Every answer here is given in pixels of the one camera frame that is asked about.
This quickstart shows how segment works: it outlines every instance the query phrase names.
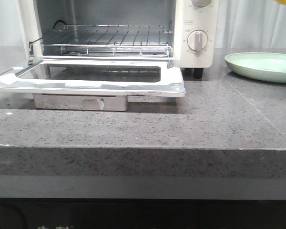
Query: toaster oven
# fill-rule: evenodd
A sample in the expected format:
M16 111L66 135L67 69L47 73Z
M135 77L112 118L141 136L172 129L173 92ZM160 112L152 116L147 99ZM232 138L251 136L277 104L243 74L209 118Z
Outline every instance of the toaster oven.
M212 64L218 0L18 0L28 60L0 92L37 108L127 109L128 96L182 97L181 68Z

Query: metal oven rack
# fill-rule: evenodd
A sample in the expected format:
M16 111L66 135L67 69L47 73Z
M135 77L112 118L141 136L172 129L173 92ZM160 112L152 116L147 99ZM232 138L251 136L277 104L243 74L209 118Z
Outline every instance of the metal oven rack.
M172 31L161 25L65 25L30 42L43 55L170 57Z

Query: oven door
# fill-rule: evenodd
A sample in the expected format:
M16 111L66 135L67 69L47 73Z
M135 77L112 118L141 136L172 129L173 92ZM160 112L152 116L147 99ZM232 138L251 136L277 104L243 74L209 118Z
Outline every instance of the oven door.
M42 59L1 73L0 92L183 97L185 88L168 61Z

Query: oven dial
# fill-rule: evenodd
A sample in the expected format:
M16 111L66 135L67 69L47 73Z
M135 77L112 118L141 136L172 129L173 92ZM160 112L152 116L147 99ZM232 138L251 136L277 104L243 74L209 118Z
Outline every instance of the oven dial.
M192 0L192 3L198 7L204 7L208 5L212 0Z
M201 51L208 44L208 36L201 30L192 32L187 38L188 46L194 51Z

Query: granite countertop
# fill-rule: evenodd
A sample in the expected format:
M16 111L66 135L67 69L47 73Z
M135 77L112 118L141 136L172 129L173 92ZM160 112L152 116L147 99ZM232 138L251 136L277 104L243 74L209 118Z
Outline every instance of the granite countertop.
M215 50L185 98L130 97L127 112L37 110L31 94L0 93L0 175L286 178L286 84L230 72L224 56L240 51ZM24 59L0 47L0 71Z

